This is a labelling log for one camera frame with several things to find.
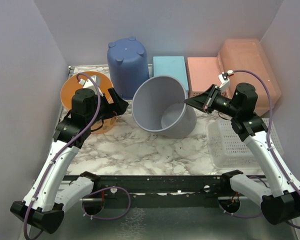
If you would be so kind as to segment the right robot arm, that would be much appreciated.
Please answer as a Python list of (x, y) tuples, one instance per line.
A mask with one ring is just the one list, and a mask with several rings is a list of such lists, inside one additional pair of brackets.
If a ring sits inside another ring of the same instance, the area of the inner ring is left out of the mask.
[(234, 170), (222, 175), (219, 189), (226, 196), (243, 194), (260, 207), (269, 223), (277, 225), (300, 217), (300, 182), (272, 145), (271, 127), (254, 112), (257, 99), (256, 89), (249, 83), (238, 84), (231, 99), (222, 96), (220, 88), (213, 84), (184, 103), (204, 113), (218, 111), (231, 118), (232, 129), (254, 155), (269, 187)]

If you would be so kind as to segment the white perforated plastic basket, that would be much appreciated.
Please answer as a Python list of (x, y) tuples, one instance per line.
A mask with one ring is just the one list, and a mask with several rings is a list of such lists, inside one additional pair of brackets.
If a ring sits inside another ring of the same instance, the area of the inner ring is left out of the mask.
[(234, 132), (229, 120), (218, 119), (206, 126), (208, 153), (212, 165), (219, 170), (259, 170), (250, 149)]

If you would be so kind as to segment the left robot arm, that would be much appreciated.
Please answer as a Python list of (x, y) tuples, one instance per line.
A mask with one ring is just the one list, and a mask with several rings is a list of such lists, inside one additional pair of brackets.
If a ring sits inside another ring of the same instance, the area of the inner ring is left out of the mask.
[(129, 104), (118, 96), (113, 88), (108, 89), (113, 102), (99, 91), (80, 88), (71, 99), (71, 110), (56, 126), (46, 162), (28, 194), (10, 207), (23, 221), (23, 234), (29, 239), (28, 226), (40, 232), (53, 234), (61, 225), (65, 213), (81, 198), (96, 197), (101, 190), (99, 177), (86, 172), (60, 191), (59, 187), (70, 163), (79, 153), (91, 134), (91, 126), (123, 115)]

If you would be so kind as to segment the blue plastic bucket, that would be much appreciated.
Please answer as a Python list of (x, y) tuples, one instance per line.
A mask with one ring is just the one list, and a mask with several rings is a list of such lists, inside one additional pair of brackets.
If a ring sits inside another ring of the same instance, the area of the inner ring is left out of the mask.
[(107, 63), (110, 80), (123, 99), (133, 99), (140, 85), (150, 78), (146, 48), (134, 36), (110, 42)]

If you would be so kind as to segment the orange plastic bucket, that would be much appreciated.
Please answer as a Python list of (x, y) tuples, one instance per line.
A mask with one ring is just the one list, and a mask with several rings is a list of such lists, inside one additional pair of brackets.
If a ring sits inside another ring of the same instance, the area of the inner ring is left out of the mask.
[[(97, 84), (102, 91), (103, 95), (106, 97), (107, 101), (111, 104), (113, 99), (110, 96), (108, 89), (113, 87), (112, 81), (103, 73), (96, 71), (85, 71), (85, 74), (92, 77), (94, 81), (97, 81)], [(63, 107), (69, 111), (72, 108), (72, 97), (75, 94), (75, 91), (83, 88), (84, 86), (78, 83), (77, 77), (74, 75), (70, 77), (62, 86), (60, 91), (60, 99)], [(91, 132), (92, 134), (104, 134), (111, 130), (115, 123), (117, 122), (117, 117), (112, 117), (106, 119), (103, 122), (103, 127), (97, 131)]]

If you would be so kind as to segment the light blue perforated basket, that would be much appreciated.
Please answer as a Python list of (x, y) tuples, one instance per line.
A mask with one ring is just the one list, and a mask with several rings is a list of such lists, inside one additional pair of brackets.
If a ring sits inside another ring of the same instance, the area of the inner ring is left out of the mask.
[(189, 94), (189, 84), (186, 71), (186, 62), (183, 56), (154, 56), (152, 76), (171, 76), (180, 81), (186, 94)]

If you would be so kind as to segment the grey-blue plastic bucket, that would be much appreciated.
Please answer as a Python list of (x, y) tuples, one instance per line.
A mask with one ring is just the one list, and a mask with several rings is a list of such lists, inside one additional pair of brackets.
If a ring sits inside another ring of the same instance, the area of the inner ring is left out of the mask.
[(170, 139), (183, 139), (196, 127), (197, 115), (185, 104), (185, 87), (172, 76), (146, 80), (135, 92), (131, 110), (135, 123), (144, 131)]

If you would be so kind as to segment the pink perforated plastic basket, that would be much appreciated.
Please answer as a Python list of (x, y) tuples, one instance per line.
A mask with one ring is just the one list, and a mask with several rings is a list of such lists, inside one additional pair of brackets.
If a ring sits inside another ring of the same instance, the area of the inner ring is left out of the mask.
[(217, 57), (188, 57), (186, 59), (188, 96), (202, 94), (212, 85), (220, 85), (221, 68)]

